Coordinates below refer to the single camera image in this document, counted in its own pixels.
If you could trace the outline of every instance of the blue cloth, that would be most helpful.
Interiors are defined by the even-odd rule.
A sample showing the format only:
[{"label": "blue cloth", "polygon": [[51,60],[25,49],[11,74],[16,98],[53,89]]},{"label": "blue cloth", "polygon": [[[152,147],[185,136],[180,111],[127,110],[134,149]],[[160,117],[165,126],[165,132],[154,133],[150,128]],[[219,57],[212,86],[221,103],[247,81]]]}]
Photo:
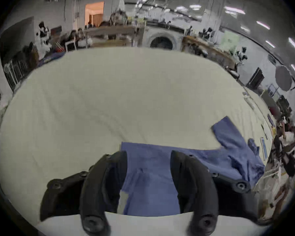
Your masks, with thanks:
[{"label": "blue cloth", "polygon": [[254,186],[264,173],[259,147],[253,139],[248,145],[226,116],[212,126],[222,145],[215,150],[196,150],[149,144],[122,143],[127,151],[128,169],[122,191],[128,193],[124,214],[167,216],[180,213],[177,190],[170,172],[172,150],[194,155],[211,172],[232,179],[244,179]]},{"label": "blue cloth", "polygon": [[268,116],[269,122],[271,123],[272,127],[275,127],[275,125],[274,125],[274,123],[273,123],[273,121],[272,121],[270,115],[268,114],[267,116]]}]

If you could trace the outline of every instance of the workbench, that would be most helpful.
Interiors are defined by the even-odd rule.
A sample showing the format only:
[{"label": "workbench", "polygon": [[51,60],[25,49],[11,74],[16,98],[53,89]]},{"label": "workbench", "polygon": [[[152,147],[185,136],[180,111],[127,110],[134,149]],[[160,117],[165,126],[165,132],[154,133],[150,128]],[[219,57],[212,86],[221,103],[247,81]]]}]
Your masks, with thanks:
[{"label": "workbench", "polygon": [[211,46],[208,42],[200,38],[185,36],[182,40],[181,51],[186,52],[186,47],[193,44],[197,45],[200,49],[207,51],[207,59],[217,62],[222,67],[228,66],[231,70],[235,68],[236,60],[231,55]]},{"label": "workbench", "polygon": [[[83,31],[86,40],[88,38],[98,38],[104,35],[115,35],[115,39],[109,39],[101,42],[93,42],[90,47],[114,47],[114,46],[129,46],[132,42],[136,42],[138,45],[142,44],[142,37],[144,34],[144,27],[134,27],[131,25],[125,26],[101,26],[97,28],[89,28]],[[120,39],[120,35],[127,35],[133,41],[129,39]]]}]

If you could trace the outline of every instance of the white table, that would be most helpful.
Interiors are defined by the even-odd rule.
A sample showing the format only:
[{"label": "white table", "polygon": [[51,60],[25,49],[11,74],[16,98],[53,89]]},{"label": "white table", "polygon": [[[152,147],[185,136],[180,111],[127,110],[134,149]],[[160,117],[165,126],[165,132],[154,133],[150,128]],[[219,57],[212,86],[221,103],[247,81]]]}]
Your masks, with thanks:
[{"label": "white table", "polygon": [[36,225],[48,181],[88,170],[122,141],[215,149],[210,128],[229,116],[260,146],[260,120],[243,91],[218,64],[195,55],[128,47],[68,52],[33,71],[8,106],[0,131],[3,191]]}]

